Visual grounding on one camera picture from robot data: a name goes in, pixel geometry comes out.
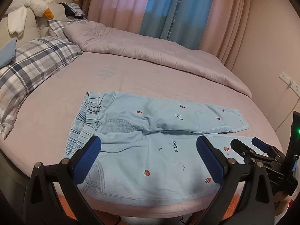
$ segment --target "pink bed sheet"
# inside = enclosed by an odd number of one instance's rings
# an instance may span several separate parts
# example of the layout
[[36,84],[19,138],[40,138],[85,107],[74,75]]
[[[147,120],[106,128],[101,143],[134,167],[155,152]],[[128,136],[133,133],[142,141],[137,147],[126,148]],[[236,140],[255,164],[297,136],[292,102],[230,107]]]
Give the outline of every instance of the pink bed sheet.
[[[158,64],[84,52],[33,91],[0,148],[30,176],[34,164],[56,164],[64,156],[72,122],[87,91],[119,91],[168,100],[211,103],[238,109],[250,124],[236,135],[258,137],[281,150],[267,119],[246,95],[205,78]],[[175,217],[204,209],[214,194],[160,207],[132,207],[86,197],[92,208],[121,216]]]

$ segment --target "blue curtain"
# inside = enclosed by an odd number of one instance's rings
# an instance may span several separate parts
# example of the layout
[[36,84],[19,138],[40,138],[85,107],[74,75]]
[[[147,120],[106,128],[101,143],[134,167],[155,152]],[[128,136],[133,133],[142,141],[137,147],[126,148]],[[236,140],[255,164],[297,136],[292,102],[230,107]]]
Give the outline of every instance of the blue curtain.
[[212,0],[148,0],[139,34],[199,48]]
[[140,35],[160,38],[172,0],[148,0]]

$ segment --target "folded clothes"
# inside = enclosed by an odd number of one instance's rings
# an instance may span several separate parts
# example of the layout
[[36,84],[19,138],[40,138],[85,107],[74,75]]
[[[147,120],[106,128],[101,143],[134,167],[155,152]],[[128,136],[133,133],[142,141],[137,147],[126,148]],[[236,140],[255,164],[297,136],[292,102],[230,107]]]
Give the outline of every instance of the folded clothes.
[[66,17],[73,16],[76,19],[83,19],[84,12],[78,4],[70,2],[61,2],[60,4],[64,6]]
[[243,163],[230,149],[238,138],[255,151],[238,110],[212,104],[162,100],[120,92],[88,92],[71,127],[65,157],[92,135],[101,152],[78,187],[94,199],[132,206],[162,206],[196,199],[219,189],[196,149],[207,134],[226,157]]

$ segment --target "mauve comforter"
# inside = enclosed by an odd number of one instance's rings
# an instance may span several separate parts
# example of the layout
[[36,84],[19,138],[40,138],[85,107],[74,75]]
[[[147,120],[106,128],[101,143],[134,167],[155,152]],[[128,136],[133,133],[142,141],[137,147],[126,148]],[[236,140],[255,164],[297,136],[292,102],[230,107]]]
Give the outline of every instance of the mauve comforter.
[[175,42],[121,31],[96,22],[66,25],[64,33],[84,52],[110,53],[168,66],[205,77],[252,97],[248,87],[207,52],[186,49]]

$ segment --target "stuffed goose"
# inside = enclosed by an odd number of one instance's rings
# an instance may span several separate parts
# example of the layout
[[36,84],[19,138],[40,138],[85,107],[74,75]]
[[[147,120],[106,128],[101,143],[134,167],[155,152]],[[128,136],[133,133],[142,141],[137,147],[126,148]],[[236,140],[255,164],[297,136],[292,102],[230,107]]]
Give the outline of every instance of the stuffed goose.
[[27,9],[30,7],[37,17],[53,19],[53,14],[48,4],[43,0],[13,0],[5,14],[8,14],[8,31],[10,34],[17,32],[18,37],[23,33]]

